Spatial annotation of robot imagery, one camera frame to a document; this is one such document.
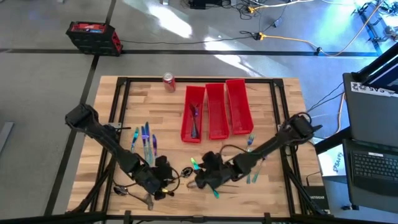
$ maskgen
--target soda can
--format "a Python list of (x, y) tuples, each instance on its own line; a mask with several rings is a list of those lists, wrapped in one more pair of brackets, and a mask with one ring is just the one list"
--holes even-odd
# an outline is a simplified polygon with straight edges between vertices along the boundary
[(173, 93), (175, 91), (175, 78), (174, 75), (167, 72), (163, 75), (163, 84), (166, 91)]

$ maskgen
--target gray floor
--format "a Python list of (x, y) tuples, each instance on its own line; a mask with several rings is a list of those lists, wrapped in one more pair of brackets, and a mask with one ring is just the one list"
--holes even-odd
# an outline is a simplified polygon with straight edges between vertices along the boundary
[[(269, 4), (280, 1), (270, 0)], [(65, 35), (71, 21), (105, 20), (110, 1), (7, 0), (0, 4), (0, 49), (74, 49)], [(268, 35), (307, 39), (326, 51), (341, 50), (362, 26), (352, 7), (321, 1), (288, 6), (283, 23)], [(262, 25), (278, 18), (281, 8), (263, 10)], [(144, 42), (194, 42), (239, 37), (240, 30), (257, 32), (259, 18), (239, 19), (233, 9), (194, 11), (179, 1), (162, 7), (158, 1), (118, 0), (111, 25), (124, 40)], [(375, 52), (362, 32), (347, 51)], [(124, 44), (125, 49), (273, 50), (313, 51), (304, 43), (267, 39), (213, 42), (196, 45)], [(29, 217), (44, 212), (54, 182), (68, 128), (63, 117), (80, 99), (92, 56), (80, 54), (0, 53), (0, 125), (14, 121), (6, 147), (0, 154), (0, 219)], [(374, 60), (371, 57), (303, 57), (248, 55), (123, 55), (100, 57), (90, 89), (94, 96), (102, 75), (162, 75), (230, 77), (299, 77), (307, 108), (334, 89), (343, 72), (355, 72)], [(317, 136), (334, 133), (339, 100), (311, 112), (314, 123), (324, 128)], [(343, 127), (348, 125), (346, 109)], [(75, 141), (55, 213), (65, 211), (77, 169), (82, 136)], [(342, 211), (349, 203), (344, 184), (325, 181), (332, 213), (337, 217), (398, 223), (398, 214), (361, 207)]]

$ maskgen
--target red plastic tray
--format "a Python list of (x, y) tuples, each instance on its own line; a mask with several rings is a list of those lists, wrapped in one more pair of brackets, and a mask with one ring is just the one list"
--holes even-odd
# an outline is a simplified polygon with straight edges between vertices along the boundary
[(225, 113), (224, 83), (206, 84), (209, 111), (209, 138), (226, 139), (229, 136)]
[[(199, 143), (201, 141), (201, 118), (203, 115), (203, 99), (205, 98), (205, 87), (187, 86), (185, 92), (184, 115), (182, 118), (181, 140), (183, 142)], [(190, 104), (198, 108), (198, 116), (195, 118), (199, 138), (192, 138), (193, 116)]]
[(232, 132), (234, 134), (251, 133), (254, 125), (250, 114), (244, 79), (227, 80), (226, 86), (231, 112)]

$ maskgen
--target red toolbox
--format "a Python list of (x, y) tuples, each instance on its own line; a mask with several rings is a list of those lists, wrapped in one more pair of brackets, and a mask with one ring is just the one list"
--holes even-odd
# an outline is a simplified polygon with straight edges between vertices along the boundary
[(209, 113), (209, 138), (226, 139), (229, 136), (224, 101), (224, 83), (206, 84)]
[(105, 23), (71, 22), (67, 36), (84, 54), (118, 57), (123, 47), (115, 28)]
[(248, 96), (244, 79), (226, 81), (229, 109), (231, 112), (232, 131), (234, 134), (249, 134), (253, 130)]
[[(203, 115), (203, 99), (205, 98), (205, 87), (187, 86), (185, 91), (184, 115), (182, 118), (181, 140), (183, 142), (199, 143), (201, 141), (201, 119)], [(195, 126), (197, 128), (197, 138), (192, 137), (193, 113), (192, 106), (197, 109), (195, 116)]]

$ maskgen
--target laptop keyboard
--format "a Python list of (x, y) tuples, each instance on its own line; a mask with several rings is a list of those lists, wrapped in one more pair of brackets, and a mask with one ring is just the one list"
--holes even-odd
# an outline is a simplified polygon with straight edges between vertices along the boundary
[(398, 160), (372, 156), (367, 152), (352, 152), (354, 175), (398, 182)]

